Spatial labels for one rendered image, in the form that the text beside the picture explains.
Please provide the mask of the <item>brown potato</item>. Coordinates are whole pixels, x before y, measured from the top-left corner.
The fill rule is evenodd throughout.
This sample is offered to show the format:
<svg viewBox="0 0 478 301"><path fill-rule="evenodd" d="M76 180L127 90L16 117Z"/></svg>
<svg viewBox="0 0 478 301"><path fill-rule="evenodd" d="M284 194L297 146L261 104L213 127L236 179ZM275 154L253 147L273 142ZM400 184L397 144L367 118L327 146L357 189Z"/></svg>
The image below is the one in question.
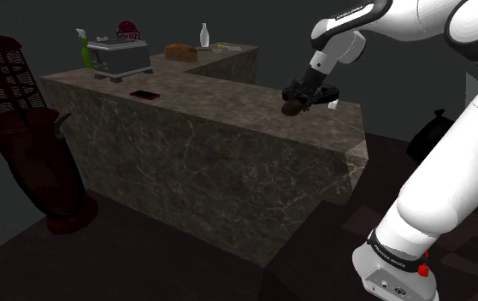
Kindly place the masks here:
<svg viewBox="0 0 478 301"><path fill-rule="evenodd" d="M281 107L281 113L287 116L295 116L303 111L304 105L298 99L287 100Z"/></svg>

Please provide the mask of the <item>black rubbish bag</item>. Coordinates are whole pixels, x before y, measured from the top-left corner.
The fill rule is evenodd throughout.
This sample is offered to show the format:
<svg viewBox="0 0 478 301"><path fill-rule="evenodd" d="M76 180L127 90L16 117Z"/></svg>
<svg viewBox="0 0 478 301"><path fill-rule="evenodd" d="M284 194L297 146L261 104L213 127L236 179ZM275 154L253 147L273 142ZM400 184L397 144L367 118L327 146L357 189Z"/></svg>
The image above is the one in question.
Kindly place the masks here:
<svg viewBox="0 0 478 301"><path fill-rule="evenodd" d="M417 164L424 161L454 124L453 120L444 117L445 111L445 109L435 110L434 118L410 141L406 154Z"/></svg>

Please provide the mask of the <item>brown bread loaf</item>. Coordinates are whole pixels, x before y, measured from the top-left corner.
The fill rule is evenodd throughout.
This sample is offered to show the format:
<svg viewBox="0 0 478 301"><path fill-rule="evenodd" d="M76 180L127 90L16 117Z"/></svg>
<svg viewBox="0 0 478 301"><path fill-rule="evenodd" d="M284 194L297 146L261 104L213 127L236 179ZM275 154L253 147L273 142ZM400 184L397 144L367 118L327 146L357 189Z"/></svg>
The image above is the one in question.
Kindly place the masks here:
<svg viewBox="0 0 478 301"><path fill-rule="evenodd" d="M186 44L168 44L164 48L167 60L194 63L198 61L198 50Z"/></svg>

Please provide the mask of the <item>red phone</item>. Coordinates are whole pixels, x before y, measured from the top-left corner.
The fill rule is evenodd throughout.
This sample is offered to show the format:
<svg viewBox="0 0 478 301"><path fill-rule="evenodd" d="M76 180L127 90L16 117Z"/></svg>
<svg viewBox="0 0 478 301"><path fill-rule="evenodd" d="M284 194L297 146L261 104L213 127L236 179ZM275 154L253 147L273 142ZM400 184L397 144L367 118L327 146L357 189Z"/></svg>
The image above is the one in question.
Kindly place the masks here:
<svg viewBox="0 0 478 301"><path fill-rule="evenodd" d="M149 91L142 91L142 90L137 90L137 91L133 91L130 93L130 96L132 97L138 97L138 98L141 98L141 99L145 99L145 100L154 100L154 99L157 99L160 97L160 94L158 93L154 93L154 92L149 92Z"/></svg>

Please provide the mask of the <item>red round sign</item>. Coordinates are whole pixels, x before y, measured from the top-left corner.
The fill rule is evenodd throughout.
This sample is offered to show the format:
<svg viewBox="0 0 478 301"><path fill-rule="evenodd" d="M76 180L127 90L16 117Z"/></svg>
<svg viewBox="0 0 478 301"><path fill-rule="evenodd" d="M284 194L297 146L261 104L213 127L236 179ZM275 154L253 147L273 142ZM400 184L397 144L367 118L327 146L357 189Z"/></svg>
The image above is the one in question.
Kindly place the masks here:
<svg viewBox="0 0 478 301"><path fill-rule="evenodd" d="M140 40L140 32L131 21L121 21L116 28L115 34L118 39Z"/></svg>

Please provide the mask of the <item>grey toaster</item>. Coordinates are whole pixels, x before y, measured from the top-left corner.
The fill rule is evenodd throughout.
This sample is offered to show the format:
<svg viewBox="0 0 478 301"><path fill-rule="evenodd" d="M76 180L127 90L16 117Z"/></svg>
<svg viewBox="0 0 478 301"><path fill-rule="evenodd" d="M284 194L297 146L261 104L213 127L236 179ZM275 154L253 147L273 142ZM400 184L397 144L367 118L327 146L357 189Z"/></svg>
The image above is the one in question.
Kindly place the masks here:
<svg viewBox="0 0 478 301"><path fill-rule="evenodd" d="M121 83L124 77L144 73L153 74L148 45L138 39L111 39L87 44L94 78L109 78Z"/></svg>

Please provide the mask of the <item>green spray bottle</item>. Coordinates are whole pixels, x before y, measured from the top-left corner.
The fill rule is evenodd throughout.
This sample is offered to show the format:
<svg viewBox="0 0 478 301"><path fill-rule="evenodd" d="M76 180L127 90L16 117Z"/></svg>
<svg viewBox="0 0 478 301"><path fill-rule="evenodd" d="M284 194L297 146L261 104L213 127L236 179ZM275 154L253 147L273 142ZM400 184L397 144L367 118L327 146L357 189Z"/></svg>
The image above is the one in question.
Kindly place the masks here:
<svg viewBox="0 0 478 301"><path fill-rule="evenodd" d="M87 68L93 69L90 52L88 50L88 39L86 38L86 31L84 29L76 28L76 32L82 42L81 55Z"/></svg>

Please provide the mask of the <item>tall dark red lattice vase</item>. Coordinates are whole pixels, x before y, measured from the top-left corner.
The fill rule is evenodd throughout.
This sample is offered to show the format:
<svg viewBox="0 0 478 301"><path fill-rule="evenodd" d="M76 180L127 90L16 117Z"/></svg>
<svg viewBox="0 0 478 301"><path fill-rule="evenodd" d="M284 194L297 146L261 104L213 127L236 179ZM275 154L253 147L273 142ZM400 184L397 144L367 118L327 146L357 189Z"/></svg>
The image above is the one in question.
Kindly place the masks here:
<svg viewBox="0 0 478 301"><path fill-rule="evenodd" d="M15 39L0 35L0 153L53 234L88 226L98 204L86 190L61 125Z"/></svg>

